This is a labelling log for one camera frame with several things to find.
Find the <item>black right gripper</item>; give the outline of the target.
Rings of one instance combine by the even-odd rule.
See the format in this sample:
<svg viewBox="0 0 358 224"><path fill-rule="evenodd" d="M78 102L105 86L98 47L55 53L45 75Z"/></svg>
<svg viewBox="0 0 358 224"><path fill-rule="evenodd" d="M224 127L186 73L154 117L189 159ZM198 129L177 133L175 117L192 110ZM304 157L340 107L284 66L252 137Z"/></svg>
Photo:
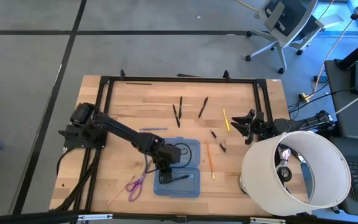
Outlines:
<svg viewBox="0 0 358 224"><path fill-rule="evenodd" d="M269 139L275 136L272 122L264 121L263 112L255 112L251 109L245 116L235 116L231 118L234 122L231 125L240 132L242 136L246 136L246 144L250 145L257 135L259 140Z"/></svg>

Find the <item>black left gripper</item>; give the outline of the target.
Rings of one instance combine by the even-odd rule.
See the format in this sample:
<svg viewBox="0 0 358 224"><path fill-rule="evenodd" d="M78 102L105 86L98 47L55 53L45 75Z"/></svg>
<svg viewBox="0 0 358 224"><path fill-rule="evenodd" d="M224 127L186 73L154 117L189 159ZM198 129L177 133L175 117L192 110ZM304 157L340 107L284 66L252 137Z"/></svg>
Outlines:
<svg viewBox="0 0 358 224"><path fill-rule="evenodd" d="M154 149L154 163L156 168L166 168L171 164L180 162L181 149L171 144L162 144ZM172 169L160 169L159 184L169 184L173 182Z"/></svg>

